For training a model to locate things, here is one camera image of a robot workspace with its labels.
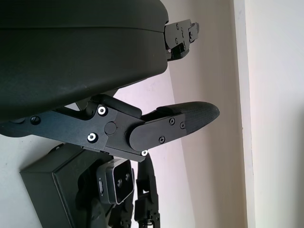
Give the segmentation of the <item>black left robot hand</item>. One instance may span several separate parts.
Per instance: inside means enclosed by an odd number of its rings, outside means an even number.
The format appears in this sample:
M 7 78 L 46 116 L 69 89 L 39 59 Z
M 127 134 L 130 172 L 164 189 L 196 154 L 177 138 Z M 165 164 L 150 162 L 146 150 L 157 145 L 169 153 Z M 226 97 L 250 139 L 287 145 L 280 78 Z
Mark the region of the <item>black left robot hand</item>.
M 106 92 L 163 73 L 198 38 L 159 0 L 3 0 L 0 133 L 36 135 L 141 162 L 219 116 L 206 102 L 142 114 Z

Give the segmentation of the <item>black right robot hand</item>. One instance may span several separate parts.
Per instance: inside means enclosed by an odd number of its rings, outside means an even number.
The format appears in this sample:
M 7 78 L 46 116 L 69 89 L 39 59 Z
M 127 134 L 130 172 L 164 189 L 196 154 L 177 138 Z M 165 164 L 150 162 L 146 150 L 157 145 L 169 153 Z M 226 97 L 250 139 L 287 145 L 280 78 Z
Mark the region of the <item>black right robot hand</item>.
M 159 228 L 159 197 L 151 157 L 137 173 L 126 159 L 97 160 L 78 179 L 76 205 L 88 213 L 88 228 Z

